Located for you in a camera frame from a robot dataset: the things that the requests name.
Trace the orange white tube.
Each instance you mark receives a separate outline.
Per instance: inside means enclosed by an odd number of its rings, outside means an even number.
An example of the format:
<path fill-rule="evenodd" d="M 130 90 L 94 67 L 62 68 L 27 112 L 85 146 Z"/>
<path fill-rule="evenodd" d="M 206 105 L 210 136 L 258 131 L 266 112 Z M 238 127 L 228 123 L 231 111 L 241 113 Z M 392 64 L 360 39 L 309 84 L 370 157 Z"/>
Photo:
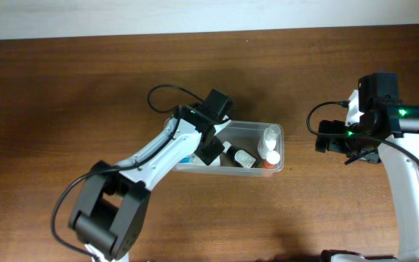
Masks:
<path fill-rule="evenodd" d="M 281 156 L 277 151 L 269 151 L 266 154 L 266 158 L 263 162 L 264 169 L 273 169 L 280 162 Z"/>

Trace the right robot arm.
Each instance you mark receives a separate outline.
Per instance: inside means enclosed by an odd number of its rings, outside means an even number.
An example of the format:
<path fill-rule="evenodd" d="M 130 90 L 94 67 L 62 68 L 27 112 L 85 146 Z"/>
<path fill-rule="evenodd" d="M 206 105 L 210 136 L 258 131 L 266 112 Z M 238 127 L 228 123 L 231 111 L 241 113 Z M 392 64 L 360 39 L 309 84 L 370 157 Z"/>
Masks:
<path fill-rule="evenodd" d="M 347 108 L 346 120 L 320 121 L 315 149 L 344 154 L 347 164 L 383 164 L 399 230 L 392 259 L 419 261 L 419 106 L 404 104 L 396 74 L 386 73 L 360 78 L 339 106 Z"/>

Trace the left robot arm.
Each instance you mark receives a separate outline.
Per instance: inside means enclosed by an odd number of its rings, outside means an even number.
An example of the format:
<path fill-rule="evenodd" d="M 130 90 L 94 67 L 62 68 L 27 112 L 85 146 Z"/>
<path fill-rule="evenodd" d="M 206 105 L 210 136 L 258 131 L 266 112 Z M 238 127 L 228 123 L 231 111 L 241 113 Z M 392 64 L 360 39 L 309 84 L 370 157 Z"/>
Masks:
<path fill-rule="evenodd" d="M 68 221 L 81 252 L 93 261 L 122 261 L 139 236 L 151 192 L 182 159 L 196 154 L 209 165 L 222 152 L 217 135 L 231 120 L 224 109 L 178 106 L 165 128 L 131 157 L 97 162 L 72 184 L 81 184 Z"/>

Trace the white Panadol box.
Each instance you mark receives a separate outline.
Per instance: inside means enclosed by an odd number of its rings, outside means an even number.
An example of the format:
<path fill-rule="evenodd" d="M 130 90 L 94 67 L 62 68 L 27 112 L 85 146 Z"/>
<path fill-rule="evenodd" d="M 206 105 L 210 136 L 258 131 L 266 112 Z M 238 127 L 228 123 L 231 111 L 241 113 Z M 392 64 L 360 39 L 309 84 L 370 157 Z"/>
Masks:
<path fill-rule="evenodd" d="M 181 159 L 178 162 L 178 165 L 198 165 L 198 166 L 205 166 L 207 167 L 207 164 L 205 164 L 197 155 L 191 154 L 183 159 Z M 210 164 L 210 166 L 220 166 L 220 157 L 216 157 Z"/>

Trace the dark brown syrup bottle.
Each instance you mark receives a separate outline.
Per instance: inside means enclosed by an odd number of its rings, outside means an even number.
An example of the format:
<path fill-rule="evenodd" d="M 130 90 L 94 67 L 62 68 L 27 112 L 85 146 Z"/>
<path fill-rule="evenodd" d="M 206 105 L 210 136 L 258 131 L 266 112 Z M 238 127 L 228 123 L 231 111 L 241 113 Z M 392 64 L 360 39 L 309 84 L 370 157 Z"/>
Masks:
<path fill-rule="evenodd" d="M 256 168 L 259 160 L 243 148 L 233 146 L 228 141 L 223 142 L 223 153 L 238 167 L 251 169 Z"/>

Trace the white spray bottle clear cap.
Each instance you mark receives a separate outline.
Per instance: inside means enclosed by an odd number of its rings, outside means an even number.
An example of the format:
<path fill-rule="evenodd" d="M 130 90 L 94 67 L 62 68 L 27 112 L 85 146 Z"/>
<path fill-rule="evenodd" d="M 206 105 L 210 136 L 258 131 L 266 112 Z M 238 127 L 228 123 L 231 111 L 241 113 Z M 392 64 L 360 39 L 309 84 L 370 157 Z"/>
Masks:
<path fill-rule="evenodd" d="M 281 133 L 279 125 L 272 124 L 265 128 L 263 134 L 258 141 L 258 155 L 261 159 L 265 159 L 269 151 L 276 148 L 277 139 Z"/>

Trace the clear plastic container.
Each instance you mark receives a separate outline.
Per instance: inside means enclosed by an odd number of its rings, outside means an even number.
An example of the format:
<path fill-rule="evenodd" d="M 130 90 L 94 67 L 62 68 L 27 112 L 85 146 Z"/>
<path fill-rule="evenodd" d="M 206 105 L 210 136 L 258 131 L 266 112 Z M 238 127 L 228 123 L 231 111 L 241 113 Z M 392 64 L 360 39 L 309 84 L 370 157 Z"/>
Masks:
<path fill-rule="evenodd" d="M 274 151 L 280 153 L 281 160 L 273 169 L 264 169 L 263 162 L 258 155 L 258 141 L 265 128 L 272 125 L 272 123 L 262 122 L 241 122 L 232 121 L 224 130 L 217 134 L 220 141 L 228 141 L 233 146 L 243 148 L 251 155 L 259 160 L 256 168 L 246 169 L 236 166 L 224 153 L 220 155 L 220 166 L 198 166 L 198 165 L 178 165 L 176 164 L 172 169 L 178 172 L 192 172 L 211 175 L 239 175 L 247 177 L 270 177 L 275 172 L 280 172 L 284 168 L 284 130 L 281 128 L 281 133 L 277 139 L 276 148 Z"/>

